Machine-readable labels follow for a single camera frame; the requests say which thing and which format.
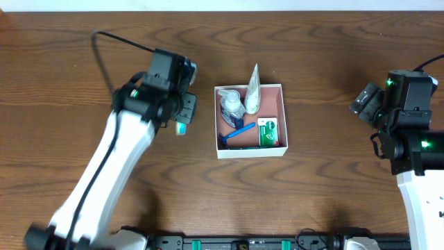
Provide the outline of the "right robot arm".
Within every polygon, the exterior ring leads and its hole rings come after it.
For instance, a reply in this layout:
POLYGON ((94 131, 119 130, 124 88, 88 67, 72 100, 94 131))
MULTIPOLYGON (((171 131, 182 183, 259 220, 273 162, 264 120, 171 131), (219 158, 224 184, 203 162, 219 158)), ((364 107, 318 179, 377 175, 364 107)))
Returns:
POLYGON ((443 132, 430 128, 438 81, 414 70, 388 73, 385 88, 369 83, 350 104, 376 130, 375 155, 397 179, 412 249, 443 248, 443 132))

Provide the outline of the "clear pump soap bottle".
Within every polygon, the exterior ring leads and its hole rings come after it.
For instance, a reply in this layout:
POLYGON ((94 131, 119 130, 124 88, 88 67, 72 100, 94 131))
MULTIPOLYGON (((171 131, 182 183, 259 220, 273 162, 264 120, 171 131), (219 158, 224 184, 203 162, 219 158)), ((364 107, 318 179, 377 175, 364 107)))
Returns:
POLYGON ((220 109, 223 120, 235 129, 243 128, 246 110, 241 102, 240 93, 237 90, 221 89, 218 95, 221 97, 220 109))

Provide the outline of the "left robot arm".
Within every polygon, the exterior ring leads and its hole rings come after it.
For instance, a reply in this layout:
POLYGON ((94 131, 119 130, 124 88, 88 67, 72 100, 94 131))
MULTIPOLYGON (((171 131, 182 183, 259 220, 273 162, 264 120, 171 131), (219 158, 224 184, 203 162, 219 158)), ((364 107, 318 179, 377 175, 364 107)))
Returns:
POLYGON ((27 249, 147 249, 149 237, 108 224, 131 172, 168 121, 190 124, 196 96, 192 76, 174 81, 135 74, 112 95, 112 112, 103 137, 79 182, 46 228, 30 226, 27 249))

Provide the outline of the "green red toothpaste tube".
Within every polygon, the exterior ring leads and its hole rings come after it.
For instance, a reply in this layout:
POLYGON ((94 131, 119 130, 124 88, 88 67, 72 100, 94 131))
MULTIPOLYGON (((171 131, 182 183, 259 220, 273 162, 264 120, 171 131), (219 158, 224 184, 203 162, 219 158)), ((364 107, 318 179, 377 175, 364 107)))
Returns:
POLYGON ((274 148, 272 146, 257 146, 257 147, 227 147, 225 150, 259 150, 259 149, 270 149, 274 148))

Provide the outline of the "white lotion tube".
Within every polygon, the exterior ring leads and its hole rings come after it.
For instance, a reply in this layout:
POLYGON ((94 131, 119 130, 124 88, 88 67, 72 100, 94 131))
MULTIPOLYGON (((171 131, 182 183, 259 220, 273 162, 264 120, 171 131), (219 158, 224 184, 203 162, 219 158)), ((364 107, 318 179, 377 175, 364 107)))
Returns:
POLYGON ((259 111, 261 103, 261 90, 259 79, 259 68, 255 65, 252 76, 247 87, 246 96, 244 99, 244 107, 246 113, 254 115, 259 111))

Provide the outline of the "blue disposable razor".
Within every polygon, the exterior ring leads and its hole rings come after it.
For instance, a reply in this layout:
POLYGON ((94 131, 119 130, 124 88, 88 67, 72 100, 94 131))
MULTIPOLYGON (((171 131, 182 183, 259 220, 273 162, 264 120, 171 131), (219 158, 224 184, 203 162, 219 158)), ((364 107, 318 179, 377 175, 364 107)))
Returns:
POLYGON ((236 131, 233 131, 233 132, 227 134, 227 135, 223 135, 222 133, 220 133, 219 134, 219 139, 222 142, 223 146, 227 146, 228 145, 228 139, 236 137, 236 136, 238 136, 238 135, 240 135, 240 134, 242 134, 242 133, 244 133, 244 132, 254 128, 255 126, 256 126, 256 123, 252 122, 252 123, 250 123, 250 124, 240 128, 240 129, 238 129, 236 131))

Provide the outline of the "green white toothbrush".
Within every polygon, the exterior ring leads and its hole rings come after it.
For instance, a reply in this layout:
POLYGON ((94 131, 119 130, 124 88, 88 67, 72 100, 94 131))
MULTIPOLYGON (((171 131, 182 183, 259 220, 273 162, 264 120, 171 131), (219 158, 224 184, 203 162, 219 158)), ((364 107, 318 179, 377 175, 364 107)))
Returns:
POLYGON ((176 135, 185 135, 187 131, 187 125, 181 122, 176 123, 176 135))

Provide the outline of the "green soap bar box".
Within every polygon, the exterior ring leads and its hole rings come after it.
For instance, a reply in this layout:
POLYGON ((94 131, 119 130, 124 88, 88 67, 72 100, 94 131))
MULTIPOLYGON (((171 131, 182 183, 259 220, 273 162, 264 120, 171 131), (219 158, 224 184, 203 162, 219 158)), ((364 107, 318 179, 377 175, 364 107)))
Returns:
POLYGON ((280 145, 277 122, 278 119, 276 117, 257 119, 259 146, 277 147, 280 145))

